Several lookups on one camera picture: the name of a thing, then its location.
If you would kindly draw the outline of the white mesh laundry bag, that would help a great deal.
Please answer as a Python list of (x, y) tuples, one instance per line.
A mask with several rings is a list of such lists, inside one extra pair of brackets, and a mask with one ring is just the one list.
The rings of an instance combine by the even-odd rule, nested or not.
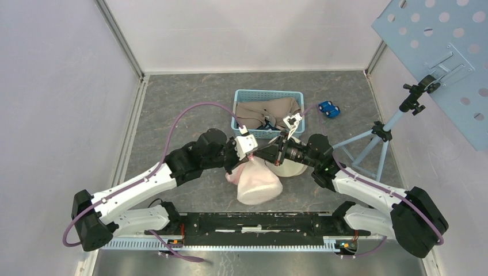
[(258, 157), (238, 165), (231, 174), (226, 173), (226, 180), (237, 186), (237, 200), (245, 205), (258, 205), (279, 196), (283, 185)]

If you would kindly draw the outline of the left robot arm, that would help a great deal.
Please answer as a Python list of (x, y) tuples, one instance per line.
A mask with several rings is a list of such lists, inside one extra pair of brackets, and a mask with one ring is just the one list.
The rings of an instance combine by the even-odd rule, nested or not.
[(209, 129), (196, 141), (173, 150), (145, 172), (116, 187), (94, 194), (87, 190), (77, 192), (63, 244), (90, 252), (120, 235), (160, 230), (176, 233), (181, 219), (174, 211), (165, 206), (135, 209), (135, 205), (197, 179), (205, 170), (223, 167), (231, 174), (258, 148), (254, 135), (245, 127), (239, 131), (239, 136), (228, 138), (218, 129)]

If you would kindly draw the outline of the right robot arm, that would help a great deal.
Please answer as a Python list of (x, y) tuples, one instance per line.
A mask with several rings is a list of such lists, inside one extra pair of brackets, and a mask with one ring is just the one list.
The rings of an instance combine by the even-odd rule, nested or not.
[(391, 187), (355, 172), (335, 158), (333, 147), (323, 134), (310, 136), (306, 144), (278, 136), (252, 153), (276, 166), (285, 160), (309, 166), (320, 187), (365, 203), (366, 206), (344, 203), (335, 210), (332, 226), (340, 235), (354, 229), (391, 237), (418, 258), (444, 244), (448, 222), (424, 189)]

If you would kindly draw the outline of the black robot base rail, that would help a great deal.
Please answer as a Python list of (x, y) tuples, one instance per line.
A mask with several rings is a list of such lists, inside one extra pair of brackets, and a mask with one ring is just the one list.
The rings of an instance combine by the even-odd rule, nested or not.
[(369, 236), (330, 213), (181, 213), (158, 234), (181, 235), (186, 246), (318, 246), (324, 237)]

